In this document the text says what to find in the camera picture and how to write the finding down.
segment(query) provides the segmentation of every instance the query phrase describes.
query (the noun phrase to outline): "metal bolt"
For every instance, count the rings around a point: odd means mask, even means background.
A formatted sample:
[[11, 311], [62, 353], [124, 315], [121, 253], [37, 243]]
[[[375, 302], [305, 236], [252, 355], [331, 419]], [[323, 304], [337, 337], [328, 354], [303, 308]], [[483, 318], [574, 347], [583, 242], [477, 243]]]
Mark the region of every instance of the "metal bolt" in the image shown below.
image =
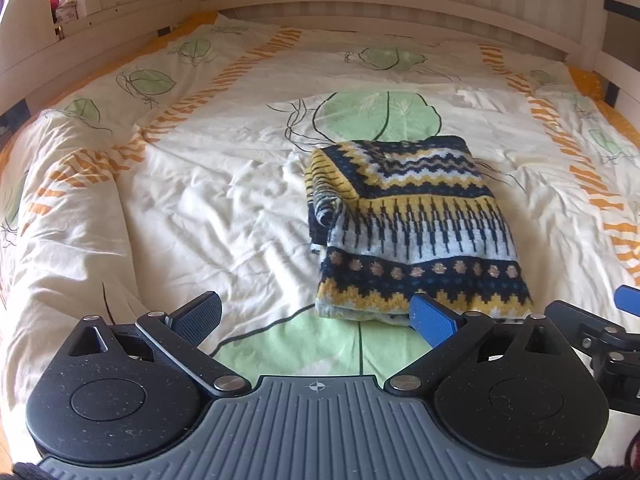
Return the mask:
[[244, 388], [245, 381], [237, 375], [223, 375], [213, 381], [213, 385], [221, 392], [234, 392], [240, 388]]
[[422, 381], [415, 375], [396, 375], [389, 381], [391, 387], [400, 392], [410, 392], [420, 388]]

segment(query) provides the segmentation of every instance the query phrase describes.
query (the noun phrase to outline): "knit garment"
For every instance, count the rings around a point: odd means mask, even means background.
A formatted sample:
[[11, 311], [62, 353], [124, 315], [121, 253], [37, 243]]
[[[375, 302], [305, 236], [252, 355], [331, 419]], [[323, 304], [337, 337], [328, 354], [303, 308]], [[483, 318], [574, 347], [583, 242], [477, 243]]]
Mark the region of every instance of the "knit garment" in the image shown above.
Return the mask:
[[314, 150], [306, 193], [320, 316], [408, 324], [416, 292], [457, 312], [530, 313], [511, 232], [463, 139]]

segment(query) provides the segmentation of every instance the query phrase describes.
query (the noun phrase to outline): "gray plastic plate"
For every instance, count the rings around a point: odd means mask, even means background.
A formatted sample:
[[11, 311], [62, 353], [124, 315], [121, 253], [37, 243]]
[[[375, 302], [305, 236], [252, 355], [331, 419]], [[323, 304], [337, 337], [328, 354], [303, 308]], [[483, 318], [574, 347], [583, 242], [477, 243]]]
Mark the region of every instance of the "gray plastic plate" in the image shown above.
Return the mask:
[[587, 458], [546, 468], [491, 462], [443, 434], [420, 400], [387, 394], [370, 376], [264, 377], [246, 396], [213, 402], [159, 456], [113, 468], [46, 458], [40, 467], [61, 480], [583, 480], [598, 470]]

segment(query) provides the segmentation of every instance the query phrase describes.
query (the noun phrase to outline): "folded sweater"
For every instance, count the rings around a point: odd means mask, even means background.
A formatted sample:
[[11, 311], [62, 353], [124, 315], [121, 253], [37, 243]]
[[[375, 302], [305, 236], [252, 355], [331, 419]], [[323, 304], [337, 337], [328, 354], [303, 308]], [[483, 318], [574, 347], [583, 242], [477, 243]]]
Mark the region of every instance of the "folded sweater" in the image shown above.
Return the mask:
[[314, 150], [306, 193], [320, 316], [408, 324], [416, 292], [457, 312], [530, 313], [511, 232], [463, 139]]

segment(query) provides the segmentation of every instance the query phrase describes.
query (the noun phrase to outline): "white wooden bed frame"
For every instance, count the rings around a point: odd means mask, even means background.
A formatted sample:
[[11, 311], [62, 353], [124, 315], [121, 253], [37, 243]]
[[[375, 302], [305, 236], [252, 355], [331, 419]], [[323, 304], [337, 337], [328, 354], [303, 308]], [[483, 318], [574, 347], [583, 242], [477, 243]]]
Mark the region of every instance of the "white wooden bed frame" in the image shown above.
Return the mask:
[[99, 3], [84, 0], [86, 12], [96, 12], [63, 27], [66, 37], [58, 41], [48, 0], [9, 0], [0, 23], [0, 114], [21, 99], [36, 113], [69, 85], [148, 43], [157, 30], [193, 12], [218, 10], [297, 27], [423, 41], [482, 40], [542, 51], [597, 71], [620, 87], [626, 107], [640, 116], [640, 72], [601, 51], [604, 0], [109, 1], [115, 4], [100, 10]]

